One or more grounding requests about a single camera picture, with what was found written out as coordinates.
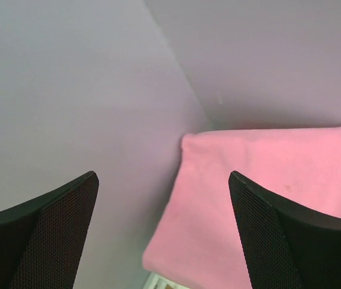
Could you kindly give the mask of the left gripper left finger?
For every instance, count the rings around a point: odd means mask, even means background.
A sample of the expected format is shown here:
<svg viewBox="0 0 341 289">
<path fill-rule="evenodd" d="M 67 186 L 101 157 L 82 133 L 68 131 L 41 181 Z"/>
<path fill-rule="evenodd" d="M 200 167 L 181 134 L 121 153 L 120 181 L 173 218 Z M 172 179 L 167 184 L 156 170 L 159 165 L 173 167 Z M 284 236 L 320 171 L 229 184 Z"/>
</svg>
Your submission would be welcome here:
<svg viewBox="0 0 341 289">
<path fill-rule="evenodd" d="M 89 171 L 0 211 L 0 288 L 73 288 L 98 188 Z"/>
</svg>

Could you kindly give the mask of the pink t shirt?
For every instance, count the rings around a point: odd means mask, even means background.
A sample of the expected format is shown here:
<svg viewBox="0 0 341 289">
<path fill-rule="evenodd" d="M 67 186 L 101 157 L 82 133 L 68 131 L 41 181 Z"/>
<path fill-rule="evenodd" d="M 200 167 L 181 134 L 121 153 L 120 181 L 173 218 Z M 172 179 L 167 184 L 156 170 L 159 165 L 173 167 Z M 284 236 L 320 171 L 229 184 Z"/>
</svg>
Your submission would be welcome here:
<svg viewBox="0 0 341 289">
<path fill-rule="evenodd" d="M 230 201 L 238 171 L 262 187 L 341 218 L 341 127 L 187 134 L 182 161 L 143 267 L 188 288 L 249 288 Z"/>
</svg>

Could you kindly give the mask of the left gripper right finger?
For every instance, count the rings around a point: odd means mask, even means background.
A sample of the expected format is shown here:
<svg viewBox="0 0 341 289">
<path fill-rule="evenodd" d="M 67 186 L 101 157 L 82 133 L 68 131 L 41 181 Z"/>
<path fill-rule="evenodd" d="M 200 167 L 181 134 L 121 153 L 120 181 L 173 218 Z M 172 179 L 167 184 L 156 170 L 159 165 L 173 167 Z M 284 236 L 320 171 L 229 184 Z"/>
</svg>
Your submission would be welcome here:
<svg viewBox="0 0 341 289">
<path fill-rule="evenodd" d="M 237 171 L 228 185 L 252 288 L 341 288 L 341 218 Z"/>
</svg>

